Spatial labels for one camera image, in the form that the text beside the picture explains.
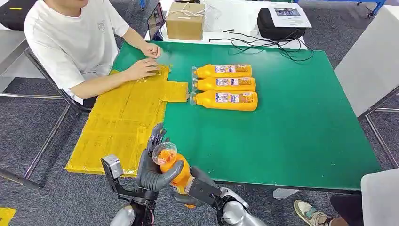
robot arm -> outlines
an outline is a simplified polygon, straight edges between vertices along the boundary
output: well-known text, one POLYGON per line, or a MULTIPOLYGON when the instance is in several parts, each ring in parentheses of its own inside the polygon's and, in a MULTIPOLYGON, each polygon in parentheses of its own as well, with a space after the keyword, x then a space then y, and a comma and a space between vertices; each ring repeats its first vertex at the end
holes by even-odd
MULTIPOLYGON (((119 183, 118 178, 123 174, 119 159, 114 155, 101 159, 112 191, 118 194, 118 198, 130 201, 130 205, 118 211, 110 226, 153 226, 158 191, 179 175, 183 168, 183 162, 177 162, 170 171, 162 174, 159 166, 153 163, 152 150, 162 142, 165 133, 162 124, 157 125, 152 131, 147 148, 140 159, 138 187, 132 191, 125 190, 119 183), (121 198, 120 195, 129 196, 131 200, 121 198)), ((198 170, 197 175, 192 175, 201 178, 201 174, 209 179, 201 170, 198 170)), ((189 185, 188 196, 180 195, 181 199, 175 196, 175 199, 185 204, 190 204, 187 202, 191 201, 209 204, 216 210, 220 226, 266 226, 250 214, 248 203, 240 196, 228 188, 217 188, 211 179, 207 183, 208 179, 195 178, 189 185)))
POLYGON ((216 188, 196 178, 188 195, 212 206, 220 226, 266 226, 250 214, 249 204, 229 188, 216 188))

brown cardboard box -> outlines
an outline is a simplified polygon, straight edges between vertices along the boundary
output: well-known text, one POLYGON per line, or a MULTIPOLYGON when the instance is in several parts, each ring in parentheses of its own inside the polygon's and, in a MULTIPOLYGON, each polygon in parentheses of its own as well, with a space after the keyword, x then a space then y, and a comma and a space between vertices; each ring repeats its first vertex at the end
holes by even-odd
MULTIPOLYGON (((197 13, 205 9, 205 4, 173 2, 169 12, 183 10, 197 13)), ((168 13, 166 31, 170 39, 202 40, 205 18, 190 17, 182 12, 168 13)))

yellow tape on floor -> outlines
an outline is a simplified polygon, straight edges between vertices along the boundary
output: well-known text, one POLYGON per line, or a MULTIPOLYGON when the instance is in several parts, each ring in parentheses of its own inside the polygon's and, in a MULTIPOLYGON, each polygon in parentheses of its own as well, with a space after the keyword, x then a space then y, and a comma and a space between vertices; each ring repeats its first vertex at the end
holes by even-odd
POLYGON ((15 213, 16 209, 0 208, 0 226, 7 226, 15 213))
POLYGON ((166 81, 169 71, 161 65, 153 77, 127 82, 100 95, 65 169, 104 174, 100 159, 114 154, 125 176, 135 177, 152 128, 163 121, 165 101, 187 101, 188 83, 166 81))

plastic bottle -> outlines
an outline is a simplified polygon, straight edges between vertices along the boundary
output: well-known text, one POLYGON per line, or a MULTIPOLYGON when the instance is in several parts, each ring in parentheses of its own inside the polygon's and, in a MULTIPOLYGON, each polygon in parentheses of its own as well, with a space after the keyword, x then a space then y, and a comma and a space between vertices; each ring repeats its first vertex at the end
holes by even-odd
POLYGON ((205 65, 192 68, 192 76, 200 79, 252 77, 251 65, 205 65))
POLYGON ((152 152, 152 160, 160 166, 162 173, 167 172, 173 167, 177 160, 183 160, 184 166, 182 172, 172 180, 172 186, 180 194, 187 194, 185 190, 187 185, 191 185, 192 176, 188 161, 177 153, 177 147, 171 142, 163 142, 157 145, 152 152))
POLYGON ((192 91, 201 90, 232 90, 232 91, 255 91, 255 78, 205 78, 192 79, 192 91))
POLYGON ((258 106, 258 95, 250 91, 208 90, 198 94, 191 92, 190 104, 214 109, 254 111, 258 106))

black cable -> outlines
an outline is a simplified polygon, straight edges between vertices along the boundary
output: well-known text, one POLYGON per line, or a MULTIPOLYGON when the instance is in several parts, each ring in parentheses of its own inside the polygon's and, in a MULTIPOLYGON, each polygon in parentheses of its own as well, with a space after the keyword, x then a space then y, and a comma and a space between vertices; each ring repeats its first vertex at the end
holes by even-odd
POLYGON ((223 32, 230 33, 230 34, 243 35, 243 36, 245 36, 245 37, 253 38, 253 39, 255 39, 255 40, 253 40, 253 41, 246 41, 246 40, 238 39, 238 38, 230 38, 230 39, 209 39, 209 42, 212 41, 212 40, 227 40, 227 41, 230 41, 230 43, 231 43, 236 49, 240 50, 239 53, 243 53, 243 52, 245 52, 245 51, 247 51, 247 50, 249 50, 249 49, 251 49, 251 48, 254 48, 254 47, 270 47, 270 46, 274 46, 274 45, 275 45, 275 46, 277 46, 278 49, 281 50, 281 52, 280 52, 281 55, 283 55, 284 57, 287 57, 287 58, 289 58, 290 60, 295 61, 295 62, 306 61, 306 60, 309 60, 310 58, 312 58, 312 57, 314 56, 314 50, 313 50, 312 48, 310 48, 308 45, 306 45, 302 40, 300 40, 299 38, 295 38, 295 39, 291 39, 291 38, 290 38, 291 35, 293 35, 295 32, 298 31, 298 29, 295 29, 293 32, 291 32, 289 35, 287 35, 287 37, 285 37, 285 38, 283 38, 283 39, 279 39, 278 41, 273 41, 273 40, 269 40, 269 39, 260 39, 260 38, 255 37, 255 36, 250 36, 250 35, 246 35, 246 34, 242 34, 242 33, 237 33, 237 32, 232 32, 232 31, 234 31, 234 29, 232 29, 232 30, 226 30, 226 31, 223 31, 223 32), (299 42, 299 48, 298 48, 298 49, 296 49, 296 50, 289 50, 289 49, 283 48, 284 45, 287 45, 289 42, 291 42, 291 41, 293 41, 293 40, 297 40, 297 41, 299 42), (235 44, 235 43, 234 43, 235 41, 240 41, 240 42, 242 42, 242 43, 247 44, 248 46, 246 46, 246 47, 239 46, 238 44, 235 44), (255 44, 253 44, 253 43, 256 42, 256 41, 264 41, 264 42, 266 42, 266 43, 265 43, 265 44, 262 44, 262 45, 255 45, 255 44), (311 51, 311 55, 310 55, 308 58, 305 58, 305 59, 296 59, 295 56, 292 56, 292 53, 299 52, 299 51, 301 50, 302 44, 303 44, 304 46, 306 46, 306 47, 311 51))
POLYGON ((368 9, 370 12, 373 12, 371 9, 369 9, 366 5, 364 5, 364 7, 366 7, 366 9, 368 9))

